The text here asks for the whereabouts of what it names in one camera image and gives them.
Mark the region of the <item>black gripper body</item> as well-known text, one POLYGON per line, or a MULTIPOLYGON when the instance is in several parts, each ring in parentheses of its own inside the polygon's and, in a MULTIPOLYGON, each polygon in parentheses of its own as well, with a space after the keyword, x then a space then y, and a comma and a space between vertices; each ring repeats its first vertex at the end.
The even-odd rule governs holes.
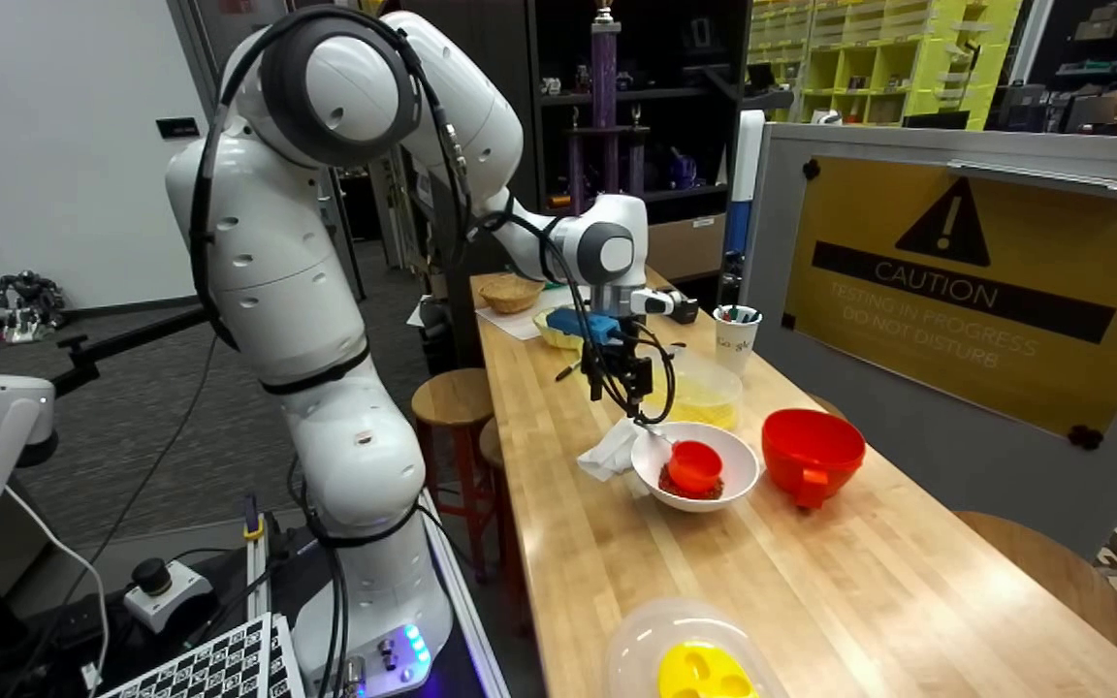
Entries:
POLYGON ((615 397, 637 403, 652 393, 652 362, 637 354, 626 340, 586 340, 582 374, 588 380, 588 397, 615 397))

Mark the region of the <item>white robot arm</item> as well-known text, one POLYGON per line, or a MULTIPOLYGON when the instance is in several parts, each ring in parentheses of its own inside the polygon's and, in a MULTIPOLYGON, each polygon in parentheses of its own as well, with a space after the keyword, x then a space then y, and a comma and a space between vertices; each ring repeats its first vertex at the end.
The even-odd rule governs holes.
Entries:
POLYGON ((430 18, 319 5, 241 39, 209 132, 167 164, 193 292, 280 401, 312 538, 332 556, 332 577, 295 617, 312 693, 407 693, 454 631, 430 556, 426 456, 376 374, 321 226, 325 170, 407 153, 448 182, 466 232, 621 321, 582 356, 588 383, 625 403, 645 393, 647 207, 599 193, 572 217, 532 215, 513 193, 518 146, 514 107, 430 18))

